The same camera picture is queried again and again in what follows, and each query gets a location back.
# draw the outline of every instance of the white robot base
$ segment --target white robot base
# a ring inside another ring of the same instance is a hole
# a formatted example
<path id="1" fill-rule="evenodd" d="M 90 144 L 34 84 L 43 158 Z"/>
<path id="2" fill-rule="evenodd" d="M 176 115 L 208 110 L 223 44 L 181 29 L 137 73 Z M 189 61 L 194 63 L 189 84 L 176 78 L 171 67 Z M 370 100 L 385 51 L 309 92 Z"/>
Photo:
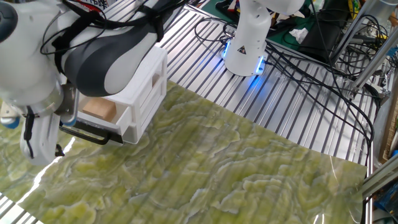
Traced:
<path id="1" fill-rule="evenodd" d="M 268 55 L 266 37 L 271 27 L 268 9 L 285 15 L 298 11 L 304 0 L 245 0 L 240 1 L 241 15 L 234 39 L 222 53 L 225 67 L 235 75 L 261 75 Z"/>
<path id="2" fill-rule="evenodd" d="M 227 43 L 224 51 L 221 54 L 227 70 L 233 74 L 244 77 L 251 75 L 262 75 L 266 66 L 268 54 L 266 52 L 260 52 L 257 50 L 256 54 L 248 55 L 246 54 L 247 48 L 242 45 L 242 47 L 237 49 L 237 52 L 229 53 L 229 56 L 233 57 L 234 59 L 226 60 L 227 51 L 236 48 L 232 46 L 232 42 L 233 40 L 230 40 Z"/>

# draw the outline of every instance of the metal rod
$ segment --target metal rod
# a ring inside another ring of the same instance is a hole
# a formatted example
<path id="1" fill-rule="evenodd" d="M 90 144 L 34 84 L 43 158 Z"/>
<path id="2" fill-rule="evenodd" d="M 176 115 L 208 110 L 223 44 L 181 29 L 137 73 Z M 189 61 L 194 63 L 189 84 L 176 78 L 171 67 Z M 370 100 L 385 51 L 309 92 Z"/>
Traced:
<path id="1" fill-rule="evenodd" d="M 357 16 L 355 17 L 355 20 L 353 23 L 348 27 L 347 32 L 345 35 L 341 38 L 340 43 L 338 44 L 335 53 L 331 57 L 331 62 L 335 64 L 337 60 L 340 58 L 341 54 L 343 53 L 344 49 L 347 47 L 351 39 L 354 37 L 355 33 L 358 31 L 360 25 L 364 21 L 363 15 L 365 12 L 368 12 L 369 9 L 371 9 L 374 5 L 374 3 L 377 0 L 370 0 L 366 1 L 366 3 L 363 5 L 361 10 L 358 12 Z"/>
<path id="2" fill-rule="evenodd" d="M 354 88 L 362 88 L 363 85 L 369 80 L 369 78 L 373 75 L 376 69 L 383 63 L 384 59 L 386 59 L 386 54 L 391 49 L 391 47 L 397 45 L 398 42 L 398 28 L 395 28 L 392 31 L 391 36 L 387 39 L 387 41 L 382 45 L 382 47 L 377 51 L 372 60 L 369 62 L 368 66 L 362 71 L 359 77 L 353 83 Z"/>
<path id="3" fill-rule="evenodd" d="M 363 198 L 366 198 L 398 177 L 398 156 L 389 159 L 373 174 L 365 179 L 363 184 Z"/>

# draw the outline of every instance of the green mat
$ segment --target green mat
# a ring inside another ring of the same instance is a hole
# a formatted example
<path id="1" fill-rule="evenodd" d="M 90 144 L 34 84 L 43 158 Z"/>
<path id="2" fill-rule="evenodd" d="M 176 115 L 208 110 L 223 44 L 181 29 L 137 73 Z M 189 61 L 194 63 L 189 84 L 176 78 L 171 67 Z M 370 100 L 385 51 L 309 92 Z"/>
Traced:
<path id="1" fill-rule="evenodd" d="M 65 133 L 32 166 L 0 126 L 0 192 L 45 224 L 355 224 L 366 167 L 306 149 L 168 82 L 136 145 Z"/>

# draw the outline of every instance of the black handle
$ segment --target black handle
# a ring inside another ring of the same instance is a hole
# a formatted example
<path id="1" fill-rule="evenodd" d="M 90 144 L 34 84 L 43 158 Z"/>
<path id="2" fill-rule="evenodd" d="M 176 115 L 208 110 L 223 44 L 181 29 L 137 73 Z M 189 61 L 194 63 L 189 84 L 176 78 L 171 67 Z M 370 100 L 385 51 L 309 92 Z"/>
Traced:
<path id="1" fill-rule="evenodd" d="M 102 145 L 102 146 L 105 145 L 106 143 L 108 143 L 108 141 L 111 139 L 111 136 L 112 136 L 111 133 L 108 133 L 106 135 L 106 137 L 104 137 L 103 139 L 97 139 L 97 138 L 94 138 L 94 137 L 79 133 L 79 132 L 74 131 L 72 129 L 65 128 L 63 126 L 60 126 L 60 130 L 63 131 L 64 133 L 71 134 L 71 135 L 76 136 L 78 138 L 81 138 L 81 139 L 84 139 L 84 140 L 87 140 L 87 141 L 91 141 L 92 143 L 99 144 L 99 145 Z"/>

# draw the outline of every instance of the logo sticker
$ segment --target logo sticker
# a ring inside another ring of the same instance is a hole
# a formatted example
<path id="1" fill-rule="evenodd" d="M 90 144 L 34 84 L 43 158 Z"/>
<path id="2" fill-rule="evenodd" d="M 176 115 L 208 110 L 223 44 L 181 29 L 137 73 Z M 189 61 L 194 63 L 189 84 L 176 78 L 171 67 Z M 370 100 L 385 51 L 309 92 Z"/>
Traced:
<path id="1" fill-rule="evenodd" d="M 241 52 L 242 54 L 246 54 L 246 50 L 244 49 L 244 46 L 242 46 L 240 49 L 238 49 L 238 52 Z"/>

